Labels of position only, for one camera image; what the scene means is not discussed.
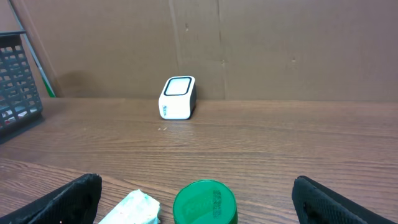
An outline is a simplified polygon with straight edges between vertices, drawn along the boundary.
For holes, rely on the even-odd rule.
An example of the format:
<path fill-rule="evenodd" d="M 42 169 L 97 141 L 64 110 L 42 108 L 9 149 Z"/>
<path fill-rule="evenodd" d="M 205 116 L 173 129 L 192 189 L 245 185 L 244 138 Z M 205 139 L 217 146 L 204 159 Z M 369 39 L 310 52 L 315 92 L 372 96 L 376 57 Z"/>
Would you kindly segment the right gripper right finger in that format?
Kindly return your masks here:
<path fill-rule="evenodd" d="M 292 200 L 300 224 L 395 224 L 303 175 L 294 181 Z"/>

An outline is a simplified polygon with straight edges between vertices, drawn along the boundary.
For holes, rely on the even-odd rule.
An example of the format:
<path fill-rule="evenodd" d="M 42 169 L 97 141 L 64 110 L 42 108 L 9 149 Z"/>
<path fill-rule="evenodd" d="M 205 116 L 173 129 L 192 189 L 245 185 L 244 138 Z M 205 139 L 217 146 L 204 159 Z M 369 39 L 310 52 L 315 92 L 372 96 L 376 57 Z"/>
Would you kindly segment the green lid jar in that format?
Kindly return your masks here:
<path fill-rule="evenodd" d="M 236 198 L 222 182 L 197 180 L 176 195 L 173 216 L 175 224 L 237 224 Z"/>

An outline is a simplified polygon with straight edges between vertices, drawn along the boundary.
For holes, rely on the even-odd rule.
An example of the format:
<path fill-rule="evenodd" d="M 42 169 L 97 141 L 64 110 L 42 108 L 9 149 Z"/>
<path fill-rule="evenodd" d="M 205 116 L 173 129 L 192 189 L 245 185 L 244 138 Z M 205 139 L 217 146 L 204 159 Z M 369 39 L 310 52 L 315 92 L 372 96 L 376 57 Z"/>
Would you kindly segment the light green packet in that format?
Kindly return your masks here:
<path fill-rule="evenodd" d="M 159 224 L 160 203 L 140 189 L 130 192 L 99 224 Z"/>

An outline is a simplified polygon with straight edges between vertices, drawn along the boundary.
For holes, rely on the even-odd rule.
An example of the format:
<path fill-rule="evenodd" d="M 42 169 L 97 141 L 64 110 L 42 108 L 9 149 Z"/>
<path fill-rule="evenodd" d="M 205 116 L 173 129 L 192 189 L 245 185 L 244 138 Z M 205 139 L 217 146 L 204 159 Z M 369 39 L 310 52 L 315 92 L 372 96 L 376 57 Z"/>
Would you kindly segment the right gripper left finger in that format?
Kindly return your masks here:
<path fill-rule="evenodd" d="M 101 176 L 84 174 L 1 217 L 1 224 L 93 224 L 101 192 Z"/>

